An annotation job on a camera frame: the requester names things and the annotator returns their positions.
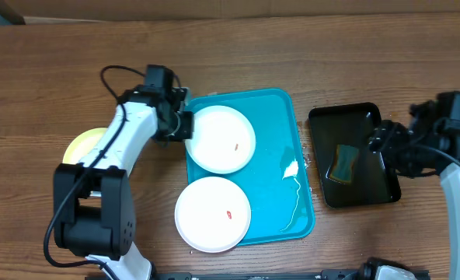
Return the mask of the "white plate blue rim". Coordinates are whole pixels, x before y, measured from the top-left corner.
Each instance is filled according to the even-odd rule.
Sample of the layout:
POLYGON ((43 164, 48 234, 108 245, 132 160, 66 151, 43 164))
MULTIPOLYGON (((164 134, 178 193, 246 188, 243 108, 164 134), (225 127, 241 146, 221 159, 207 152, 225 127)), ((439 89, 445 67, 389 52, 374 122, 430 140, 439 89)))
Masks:
POLYGON ((211 173, 241 170, 252 159, 256 134, 250 121, 231 107, 205 107, 194 115, 193 136, 185 141, 190 158, 211 173))

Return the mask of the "yellow green sponge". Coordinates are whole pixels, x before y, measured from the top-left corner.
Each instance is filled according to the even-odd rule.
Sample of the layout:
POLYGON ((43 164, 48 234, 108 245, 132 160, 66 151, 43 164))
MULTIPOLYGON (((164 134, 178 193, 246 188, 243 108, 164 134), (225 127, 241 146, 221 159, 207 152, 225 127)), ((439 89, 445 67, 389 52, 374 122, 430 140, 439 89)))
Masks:
POLYGON ((339 184, 351 184, 358 157, 358 148, 350 145, 337 145, 327 177, 339 184))

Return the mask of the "white plate green rim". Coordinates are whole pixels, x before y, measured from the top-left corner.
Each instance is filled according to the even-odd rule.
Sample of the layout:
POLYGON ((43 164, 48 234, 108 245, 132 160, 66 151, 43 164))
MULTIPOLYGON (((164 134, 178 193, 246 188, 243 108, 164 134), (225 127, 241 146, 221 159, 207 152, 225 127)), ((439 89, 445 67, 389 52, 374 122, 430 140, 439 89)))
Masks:
POLYGON ((62 162, 66 164, 78 163, 95 147, 106 131, 107 128, 93 128, 81 133, 67 147, 62 162))

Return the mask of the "white plate red stain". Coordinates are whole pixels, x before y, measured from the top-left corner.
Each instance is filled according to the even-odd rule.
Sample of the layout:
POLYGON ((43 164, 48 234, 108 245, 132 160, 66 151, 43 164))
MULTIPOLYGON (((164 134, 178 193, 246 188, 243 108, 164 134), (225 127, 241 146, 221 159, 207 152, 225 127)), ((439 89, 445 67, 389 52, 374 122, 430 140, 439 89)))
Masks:
POLYGON ((237 184, 222 177, 204 177, 180 194, 174 218, 179 235, 192 248, 221 253, 247 234, 251 208, 237 184))

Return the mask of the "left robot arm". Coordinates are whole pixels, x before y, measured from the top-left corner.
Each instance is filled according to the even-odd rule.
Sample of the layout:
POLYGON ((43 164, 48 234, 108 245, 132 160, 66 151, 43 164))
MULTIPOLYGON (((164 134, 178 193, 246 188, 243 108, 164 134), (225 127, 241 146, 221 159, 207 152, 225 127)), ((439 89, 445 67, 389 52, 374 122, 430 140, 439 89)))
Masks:
POLYGON ((54 171, 54 216, 44 237, 44 256, 54 241, 94 264, 109 279, 150 279, 152 263, 134 244, 136 215, 129 176, 150 139, 181 142, 191 137, 193 113, 185 110, 186 87, 137 86, 117 97, 110 126, 75 164, 54 171))

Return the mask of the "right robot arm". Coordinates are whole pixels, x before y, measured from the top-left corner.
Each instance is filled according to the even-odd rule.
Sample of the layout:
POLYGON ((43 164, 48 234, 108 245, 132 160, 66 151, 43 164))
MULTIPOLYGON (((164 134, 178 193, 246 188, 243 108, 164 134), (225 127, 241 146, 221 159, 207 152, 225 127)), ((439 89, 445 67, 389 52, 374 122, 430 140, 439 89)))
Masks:
POLYGON ((439 176, 448 210, 449 277, 460 279, 460 105, 428 101, 412 105, 410 113, 409 127, 382 121, 368 147, 403 177, 439 176))

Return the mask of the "black plastic tray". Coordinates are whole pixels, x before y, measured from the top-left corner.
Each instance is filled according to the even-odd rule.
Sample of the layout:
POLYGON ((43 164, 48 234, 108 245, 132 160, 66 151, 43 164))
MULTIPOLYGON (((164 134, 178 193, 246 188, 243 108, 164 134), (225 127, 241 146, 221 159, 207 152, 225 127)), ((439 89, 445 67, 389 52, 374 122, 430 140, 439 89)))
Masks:
POLYGON ((368 148, 368 138, 382 121, 373 103, 319 107, 308 114, 320 184, 331 208, 397 202, 396 172, 382 155, 368 148))

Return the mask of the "teal plastic tray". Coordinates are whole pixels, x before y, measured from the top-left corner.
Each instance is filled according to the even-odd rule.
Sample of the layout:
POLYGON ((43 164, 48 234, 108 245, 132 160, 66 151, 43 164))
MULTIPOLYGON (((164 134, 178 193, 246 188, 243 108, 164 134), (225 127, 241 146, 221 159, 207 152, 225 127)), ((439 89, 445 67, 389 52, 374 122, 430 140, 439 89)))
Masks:
POLYGON ((290 96, 278 88, 257 89, 198 97, 187 108, 196 113, 216 105, 242 113, 256 136, 249 163, 226 175, 242 188, 250 203, 250 226, 241 245, 310 234, 315 213, 290 96))

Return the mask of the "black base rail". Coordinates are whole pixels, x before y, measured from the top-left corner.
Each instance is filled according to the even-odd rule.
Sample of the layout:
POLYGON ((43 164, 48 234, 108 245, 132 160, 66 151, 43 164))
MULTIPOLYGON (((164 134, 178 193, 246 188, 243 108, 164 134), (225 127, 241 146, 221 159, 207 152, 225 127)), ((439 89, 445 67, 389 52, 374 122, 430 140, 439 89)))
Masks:
POLYGON ((326 269, 306 274, 268 274, 268 275, 192 275, 190 273, 155 274, 153 280, 346 280, 358 279, 357 269, 326 269))

